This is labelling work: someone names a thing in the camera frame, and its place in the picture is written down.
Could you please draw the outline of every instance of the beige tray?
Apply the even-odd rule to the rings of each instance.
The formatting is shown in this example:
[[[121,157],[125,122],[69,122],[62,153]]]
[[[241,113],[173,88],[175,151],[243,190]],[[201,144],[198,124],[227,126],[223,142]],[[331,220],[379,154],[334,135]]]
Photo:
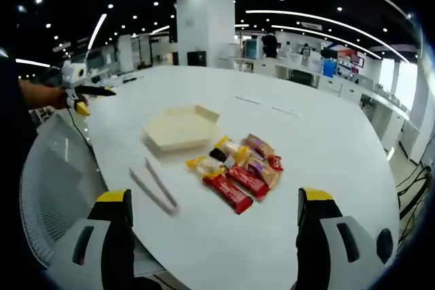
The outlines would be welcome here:
[[[168,109],[153,118],[145,132],[161,151],[173,151],[206,145],[216,132],[216,112],[200,105]]]

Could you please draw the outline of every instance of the round table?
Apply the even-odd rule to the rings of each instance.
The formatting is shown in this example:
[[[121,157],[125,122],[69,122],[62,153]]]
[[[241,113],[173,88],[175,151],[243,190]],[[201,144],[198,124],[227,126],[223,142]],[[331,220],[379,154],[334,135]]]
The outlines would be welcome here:
[[[135,75],[143,78],[117,87],[116,96],[91,102],[89,134],[108,188],[132,190],[134,233],[187,287],[289,289],[298,273],[298,189],[305,186],[332,194],[342,214],[373,238],[389,228],[396,252],[394,178],[357,105],[289,81],[224,69],[163,66]],[[255,134],[283,158],[281,180],[263,202],[237,215],[189,173],[185,160],[211,148],[155,157],[144,145],[150,118],[187,105],[219,113],[220,135],[241,141]],[[177,215],[167,215],[131,179],[133,167],[161,194],[147,175],[145,158],[177,200]]]

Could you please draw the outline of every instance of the food packet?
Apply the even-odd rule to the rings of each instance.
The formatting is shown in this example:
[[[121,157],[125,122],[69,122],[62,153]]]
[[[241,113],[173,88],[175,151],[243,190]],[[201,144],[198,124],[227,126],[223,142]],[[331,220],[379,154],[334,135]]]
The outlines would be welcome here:
[[[231,162],[226,162],[225,165],[228,168],[231,168],[231,166],[233,166],[234,164],[243,165],[251,154],[251,150],[248,146],[240,146],[239,144],[236,144],[234,141],[229,139],[228,136],[225,136],[223,139],[221,139],[215,145],[215,148],[223,152],[228,157],[228,161],[231,161],[231,159],[234,160],[232,164]]]
[[[269,166],[276,171],[283,171],[281,157],[275,155],[275,150],[266,142],[253,134],[249,134],[244,143],[269,163]]]
[[[250,156],[245,163],[245,168],[254,176],[264,180],[270,189],[277,185],[279,172],[272,169],[267,162]]]
[[[214,178],[218,175],[225,173],[225,167],[222,166],[222,163],[210,158],[209,156],[200,156],[194,160],[188,160],[186,165],[195,170],[201,178],[210,177]]]
[[[217,192],[237,214],[245,212],[254,202],[252,198],[234,186],[234,184],[223,175],[218,175],[214,178],[205,177],[203,181]]]
[[[242,185],[257,200],[263,200],[269,191],[268,185],[263,180],[254,176],[242,166],[233,166],[228,170],[226,175],[239,185]]]

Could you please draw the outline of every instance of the human arm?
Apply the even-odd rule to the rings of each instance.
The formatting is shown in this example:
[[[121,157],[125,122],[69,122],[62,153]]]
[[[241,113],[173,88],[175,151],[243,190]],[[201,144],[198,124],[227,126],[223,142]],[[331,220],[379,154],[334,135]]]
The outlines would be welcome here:
[[[64,109],[66,107],[65,90],[63,88],[50,88],[21,79],[18,81],[27,109],[38,109],[47,106],[55,109]]]

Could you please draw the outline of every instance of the window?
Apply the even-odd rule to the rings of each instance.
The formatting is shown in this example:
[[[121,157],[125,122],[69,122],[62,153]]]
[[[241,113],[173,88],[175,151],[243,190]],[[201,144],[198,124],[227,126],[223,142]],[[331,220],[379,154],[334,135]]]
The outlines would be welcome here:
[[[394,76],[394,59],[383,59],[381,63],[381,74],[379,83],[383,86],[384,91],[391,92]]]
[[[409,110],[413,108],[415,90],[417,87],[417,65],[401,62],[397,80],[396,93],[399,101]]]

